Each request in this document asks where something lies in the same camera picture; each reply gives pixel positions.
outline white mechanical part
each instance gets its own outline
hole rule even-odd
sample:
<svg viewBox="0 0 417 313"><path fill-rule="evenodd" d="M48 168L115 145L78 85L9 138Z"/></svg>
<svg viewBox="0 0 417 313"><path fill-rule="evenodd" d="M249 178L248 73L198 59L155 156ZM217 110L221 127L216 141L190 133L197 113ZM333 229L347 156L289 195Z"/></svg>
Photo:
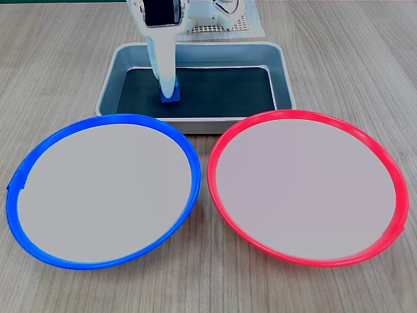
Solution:
<svg viewBox="0 0 417 313"><path fill-rule="evenodd" d="M189 0L187 31L198 26L231 29L245 12L244 0Z"/></svg>
<svg viewBox="0 0 417 313"><path fill-rule="evenodd" d="M171 98L177 78L175 73L177 35L186 30L190 31L196 26L219 25L231 29L244 15L244 0L173 0L174 9L164 7L161 2L161 14L168 9L171 10L176 22L150 27L145 22L146 1L157 0L127 0L127 3L139 32L147 39L149 59L155 78L159 80L164 96Z"/></svg>
<svg viewBox="0 0 417 313"><path fill-rule="evenodd" d="M149 59L155 78L159 80L164 96L171 98L176 80L175 44L177 35L186 30L188 2L187 0L180 2L179 24L161 27L148 27L145 23L145 5L142 0L127 0L127 3L139 32L147 39Z"/></svg>

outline blue rim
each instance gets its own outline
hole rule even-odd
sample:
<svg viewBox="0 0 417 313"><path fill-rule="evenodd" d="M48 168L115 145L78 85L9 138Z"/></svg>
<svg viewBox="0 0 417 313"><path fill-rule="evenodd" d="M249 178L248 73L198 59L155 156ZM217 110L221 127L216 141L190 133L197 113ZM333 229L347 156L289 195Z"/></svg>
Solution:
<svg viewBox="0 0 417 313"><path fill-rule="evenodd" d="M188 162L190 163L191 174L192 174L192 184L191 184L191 191L190 197L188 198L187 204L179 217L179 219L174 223L174 225L161 236L158 240L153 242L151 245L147 246L146 248L137 251L133 254L125 256L123 258L119 258L116 260L111 261L103 261L98 263L80 263L80 262L73 262L73 261L66 261L60 258L56 258L50 254L45 253L41 249L39 249L36 245L34 245L30 239L26 236L25 232L20 225L19 217L18 217L18 199L20 190L25 188L26 180L29 176L29 173L32 170L32 167L35 165L37 160L40 156L47 151L53 144L57 143L58 141L80 132L82 130L104 126L104 125L112 125L112 124L131 124L131 125L140 125L144 127L149 127L159 132L169 136L172 140L174 140L185 152ZM147 117L143 115L136 115L136 114L111 114L111 115L102 115L98 117L92 117L90 119L86 119L80 122L77 122L73 125L70 125L58 132L54 135L50 136L48 139L44 140L40 145L38 145L29 155L25 158L22 164L19 166L18 170L14 174L10 184L8 185L8 194L6 200L6 213L7 213L7 220L10 226L10 230L12 231L14 237L19 242L19 244L32 256L36 257L37 259L48 263L50 265L54 265L57 267L62 267L65 269L103 269L106 267L112 267L116 265L120 265L126 262L129 262L133 259L136 259L149 251L155 249L157 246L162 244L165 240L167 240L175 231L182 225L182 223L187 219L188 215L191 213L193 209L197 197L199 194L201 186L201 166L197 156L197 153L192 146L192 144L188 141L188 139L176 128L173 126L154 119L152 117Z"/></svg>

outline white pegboard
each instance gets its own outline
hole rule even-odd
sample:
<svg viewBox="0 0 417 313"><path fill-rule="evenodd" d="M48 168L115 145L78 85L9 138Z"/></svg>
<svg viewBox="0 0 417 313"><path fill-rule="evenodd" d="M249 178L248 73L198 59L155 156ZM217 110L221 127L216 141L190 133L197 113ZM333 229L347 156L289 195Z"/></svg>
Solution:
<svg viewBox="0 0 417 313"><path fill-rule="evenodd" d="M225 29L222 26L197 26L191 31L187 31L188 34L200 34L200 33L213 33L213 32L224 32L224 31L249 31L247 23L246 13L231 29Z"/></svg>
<svg viewBox="0 0 417 313"><path fill-rule="evenodd" d="M265 37L255 1L245 0L245 13L232 29L221 26L199 26L191 31L179 34L177 41L216 40L223 38Z"/></svg>

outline wooden table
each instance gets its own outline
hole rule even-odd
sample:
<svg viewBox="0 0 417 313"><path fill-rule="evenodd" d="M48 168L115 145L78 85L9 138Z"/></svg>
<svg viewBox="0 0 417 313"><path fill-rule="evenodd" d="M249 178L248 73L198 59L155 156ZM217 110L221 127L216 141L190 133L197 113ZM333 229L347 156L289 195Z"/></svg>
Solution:
<svg viewBox="0 0 417 313"><path fill-rule="evenodd" d="M93 116L115 48L143 38L125 3L0 5L0 312L416 312L417 3L257 6L298 108L360 127L397 160L410 192L403 235L360 265L293 265L238 237L203 183L185 224L140 259L99 271L36 260L8 228L6 187L44 138ZM190 139L205 182L217 137Z"/></svg>

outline blue cube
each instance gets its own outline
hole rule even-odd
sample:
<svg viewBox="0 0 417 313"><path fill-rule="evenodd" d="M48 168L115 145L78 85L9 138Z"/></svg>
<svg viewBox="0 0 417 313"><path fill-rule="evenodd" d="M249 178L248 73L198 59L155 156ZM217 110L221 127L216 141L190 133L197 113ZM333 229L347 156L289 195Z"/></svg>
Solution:
<svg viewBox="0 0 417 313"><path fill-rule="evenodd" d="M161 90L161 85L159 85L159 92L161 94L161 102L178 102L180 100L180 88L178 85L178 77L175 77L175 88L171 98L166 98L164 96Z"/></svg>

